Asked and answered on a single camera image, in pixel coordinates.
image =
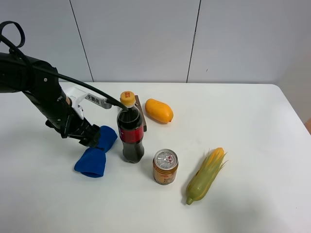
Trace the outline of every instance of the metal can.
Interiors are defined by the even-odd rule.
[[[159,184],[170,184],[175,180],[178,158],[174,151],[169,149],[159,150],[153,160],[154,179]]]

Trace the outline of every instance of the coca-cola bottle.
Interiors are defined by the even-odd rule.
[[[120,139],[123,143],[123,155],[128,162],[135,164],[144,155],[142,115],[135,106],[135,95],[133,92],[122,92],[120,100],[128,108],[128,111],[123,109],[119,111],[117,120]]]

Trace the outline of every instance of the white table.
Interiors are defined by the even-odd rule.
[[[148,117],[138,164],[121,159],[118,139],[104,177],[74,172],[85,147],[61,139],[22,93],[0,94],[1,233],[309,233],[311,136],[280,89],[263,84],[90,83],[171,106],[174,119]],[[72,86],[63,83],[64,89]],[[117,108],[84,100],[85,117],[117,130]],[[229,160],[200,202],[185,188],[208,149]],[[174,150],[174,183],[152,178],[152,159]]]

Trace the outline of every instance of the white wall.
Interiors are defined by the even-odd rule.
[[[7,20],[16,21],[23,28],[26,43],[21,50],[25,55],[50,63],[61,74],[92,80],[68,0],[2,0],[0,23]],[[14,25],[6,26],[2,33],[19,44]],[[3,43],[0,52],[8,53]]]
[[[311,32],[311,0],[202,0],[189,82],[275,83]]]
[[[71,0],[95,81],[187,79],[199,0]]]
[[[302,122],[311,118],[311,46],[289,67],[277,85]]]

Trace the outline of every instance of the blue cloth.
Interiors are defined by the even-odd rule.
[[[108,127],[100,127],[101,136],[98,142],[98,148],[88,148],[79,161],[74,166],[74,170],[81,172],[83,175],[98,178],[104,175],[106,164],[106,152],[110,150],[116,139],[116,132]]]

